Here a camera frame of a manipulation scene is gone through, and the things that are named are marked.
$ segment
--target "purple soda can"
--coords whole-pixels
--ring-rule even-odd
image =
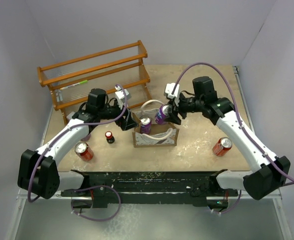
[[[149,116],[142,116],[140,118],[141,126],[140,133],[141,134],[150,134],[152,131],[152,120]]]
[[[155,115],[155,122],[159,125],[165,125],[167,122],[165,119],[168,117],[169,113],[168,110],[170,108],[169,104],[162,105],[158,112]]]

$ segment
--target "gray wall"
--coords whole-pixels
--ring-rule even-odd
[[[240,65],[256,134],[291,161],[294,177],[294,0],[278,0]],[[294,235],[294,186],[281,189]]]
[[[51,107],[37,66],[52,64],[24,0],[0,0],[0,240],[12,217],[20,156],[39,146]]]
[[[276,0],[26,0],[58,61],[142,40],[148,64],[239,65]]]

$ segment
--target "green marker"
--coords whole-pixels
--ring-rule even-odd
[[[60,90],[64,90],[64,89],[67,89],[67,88],[70,88],[70,87],[74,87],[74,86],[77,86],[77,85],[80,85],[80,84],[85,84],[87,82],[88,82],[88,80],[80,81],[80,82],[77,82],[77,83],[72,84],[72,85],[69,85],[69,86],[64,86],[64,87],[60,88]]]

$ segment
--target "gray floor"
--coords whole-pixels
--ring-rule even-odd
[[[104,218],[107,209],[85,209],[84,215]],[[218,216],[191,205],[124,204],[107,222],[92,222],[71,214],[68,199],[26,203],[16,240],[282,240],[272,199],[242,199],[231,212]]]

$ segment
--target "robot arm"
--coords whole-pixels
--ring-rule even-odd
[[[251,170],[222,170],[214,176],[212,185],[216,185],[217,189],[220,187],[222,189],[245,190],[256,200],[260,200],[281,187],[285,183],[286,178],[275,170],[265,155],[268,154],[286,174],[289,172],[290,161],[285,156],[277,157],[274,152],[257,138],[242,119],[241,124],[238,123],[234,105],[225,97],[217,97],[213,81],[208,76],[195,78],[192,83],[194,94],[188,93],[192,97],[185,97],[179,91],[179,85],[175,89],[174,94],[172,94],[175,84],[167,84],[164,95],[169,99],[168,104],[170,108],[166,121],[180,125],[181,119],[178,117],[178,114],[185,119],[187,113],[202,113],[205,118],[208,118],[231,139],[246,159]],[[259,146],[263,147],[264,154],[249,140],[242,128],[245,128],[248,135]]]
[[[129,99],[130,95],[127,90],[125,90],[125,94]],[[131,110],[124,104],[123,91],[115,93],[113,105],[106,102],[106,97],[107,94],[103,89],[92,89],[88,95],[88,101],[80,106],[63,130],[36,151],[28,149],[21,155],[18,174],[19,187],[28,189],[32,171],[41,155],[43,157],[32,182],[32,193],[49,199],[56,191],[79,189],[82,186],[85,177],[81,172],[74,170],[58,172],[57,166],[69,150],[97,126],[91,125],[91,123],[115,119],[123,112],[123,108],[126,108],[124,114],[115,123],[123,131],[138,126],[138,123],[132,118]],[[66,130],[69,131],[56,140]]]

